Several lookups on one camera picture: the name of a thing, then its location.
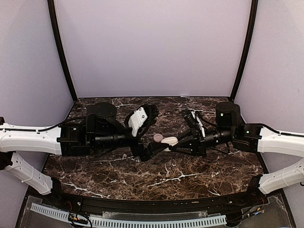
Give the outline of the white charging case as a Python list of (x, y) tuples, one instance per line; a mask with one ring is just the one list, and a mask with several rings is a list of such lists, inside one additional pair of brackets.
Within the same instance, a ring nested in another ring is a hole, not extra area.
[(170, 146), (175, 146), (178, 143), (178, 139), (174, 136), (166, 137), (161, 140), (161, 143), (166, 143)]

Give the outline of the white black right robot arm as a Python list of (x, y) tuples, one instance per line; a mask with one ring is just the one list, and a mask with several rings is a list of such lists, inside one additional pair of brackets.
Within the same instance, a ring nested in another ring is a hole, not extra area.
[(242, 196), (247, 206), (253, 206), (261, 196), (277, 189), (304, 181), (304, 135), (282, 132), (261, 123), (243, 123), (240, 106), (233, 102), (216, 105), (216, 127), (205, 131), (196, 114), (183, 112), (190, 130), (170, 145), (173, 152), (204, 156), (206, 149), (223, 143), (231, 143), (237, 150), (252, 153), (280, 153), (300, 157), (293, 165), (273, 173), (253, 177)]

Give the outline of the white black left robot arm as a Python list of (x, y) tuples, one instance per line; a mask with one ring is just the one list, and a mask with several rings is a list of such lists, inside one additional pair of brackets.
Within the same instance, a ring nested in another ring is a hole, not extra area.
[(86, 108), (84, 117), (73, 117), (50, 127), (13, 126), (0, 119), (0, 169), (12, 173), (34, 188), (57, 207), (67, 203), (61, 183), (49, 177), (18, 154), (19, 151), (45, 152), (62, 156), (87, 156), (92, 151), (130, 147), (134, 156), (147, 161), (169, 147), (152, 142), (145, 147), (141, 137), (156, 122), (158, 109), (144, 104), (130, 113), (122, 125), (116, 119), (117, 108), (110, 103), (97, 103)]

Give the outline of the pink earbud charging case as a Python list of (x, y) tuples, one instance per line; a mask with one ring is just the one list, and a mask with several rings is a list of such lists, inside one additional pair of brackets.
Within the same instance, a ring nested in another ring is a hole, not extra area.
[(161, 143), (162, 140), (164, 139), (163, 135), (160, 134), (160, 133), (157, 133), (153, 136), (153, 140), (156, 142), (156, 143)]

